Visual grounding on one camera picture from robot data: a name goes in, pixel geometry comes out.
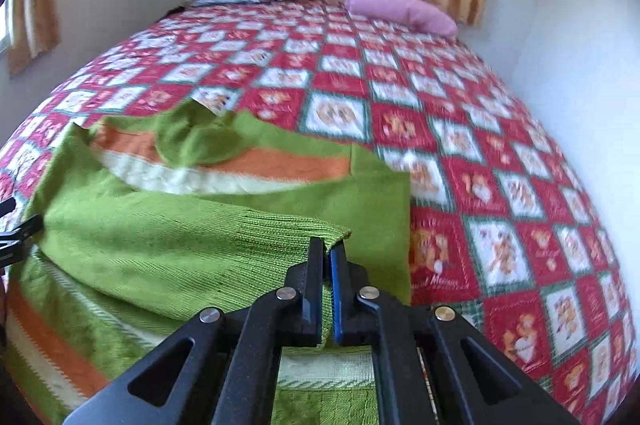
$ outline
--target white stripe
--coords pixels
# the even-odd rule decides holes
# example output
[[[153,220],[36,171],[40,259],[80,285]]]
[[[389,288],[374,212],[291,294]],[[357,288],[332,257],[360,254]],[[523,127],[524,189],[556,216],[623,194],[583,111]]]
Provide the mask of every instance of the white stripe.
[[[373,363],[370,351],[287,355],[280,359],[278,385],[302,388],[317,386],[328,389],[357,387],[374,384]]]
[[[268,180],[247,174],[197,168],[171,168],[140,156],[96,150],[95,156],[127,185],[167,194],[265,194],[292,190],[303,181]]]
[[[62,404],[69,410],[80,407],[86,400],[71,381],[62,374],[62,371],[54,365],[31,341],[31,338],[22,329],[20,322],[12,312],[9,312],[6,319],[6,335],[8,340],[14,345],[18,354],[33,369],[33,372],[40,378]]]
[[[32,259],[36,260],[53,277],[53,279],[62,286],[63,289],[65,289],[69,294],[76,298],[78,302],[80,302],[85,308],[91,311],[96,317],[100,318],[100,320],[102,321],[116,326],[117,328],[120,328],[125,335],[135,339],[145,348],[149,348],[149,346],[156,347],[156,345],[158,345],[166,338],[166,336],[164,335],[158,335],[156,333],[145,331],[143,329],[138,329],[134,326],[131,326],[130,324],[121,321],[119,318],[103,309],[103,307],[101,307],[99,304],[87,298],[76,287],[76,281],[74,281],[71,277],[69,277],[55,265],[51,264],[50,262],[44,261],[38,256],[37,253],[34,253],[33,251],[31,257]]]

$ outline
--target bedspread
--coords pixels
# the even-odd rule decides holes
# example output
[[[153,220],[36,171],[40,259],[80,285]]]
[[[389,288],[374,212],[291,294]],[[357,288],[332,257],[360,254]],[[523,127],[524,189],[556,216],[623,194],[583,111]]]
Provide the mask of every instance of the bedspread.
[[[1,198],[18,202],[3,226],[69,121],[151,115],[189,95],[411,172],[413,303],[455,307],[584,424],[625,396],[636,346],[624,282],[561,149],[463,44],[340,7],[188,10],[102,54],[2,148]]]

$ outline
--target red checkered bedspread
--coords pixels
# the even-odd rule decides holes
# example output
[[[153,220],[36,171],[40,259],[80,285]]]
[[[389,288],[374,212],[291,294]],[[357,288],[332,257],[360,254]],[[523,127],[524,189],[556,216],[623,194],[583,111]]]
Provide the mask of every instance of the red checkered bedspread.
[[[99,56],[2,149],[2,198],[20,208],[4,226],[69,121],[148,116],[189,95],[410,171],[414,303],[450,303],[585,424],[622,400],[636,363],[625,287],[558,145],[462,44],[339,7],[190,10]]]

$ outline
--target metal pin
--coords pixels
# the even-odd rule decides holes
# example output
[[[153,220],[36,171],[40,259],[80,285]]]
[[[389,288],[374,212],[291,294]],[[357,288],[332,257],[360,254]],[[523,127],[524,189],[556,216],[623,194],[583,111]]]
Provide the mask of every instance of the metal pin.
[[[456,312],[449,306],[440,306],[436,309],[436,318],[438,320],[449,322],[456,318]]]
[[[204,308],[200,312],[200,321],[205,324],[212,324],[220,318],[220,312],[215,308]]]
[[[280,300],[291,300],[296,296],[295,288],[290,288],[289,286],[284,286],[276,291],[276,297]]]
[[[373,286],[364,286],[360,288],[360,296],[363,299],[374,300],[380,297],[380,291]]]

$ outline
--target pink pillow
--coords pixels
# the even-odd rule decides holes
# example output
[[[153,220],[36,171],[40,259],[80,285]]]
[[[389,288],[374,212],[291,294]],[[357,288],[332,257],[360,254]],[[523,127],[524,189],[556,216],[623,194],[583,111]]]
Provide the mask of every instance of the pink pillow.
[[[444,37],[458,34],[455,21],[423,0],[346,0],[349,13],[397,22],[421,33]]]

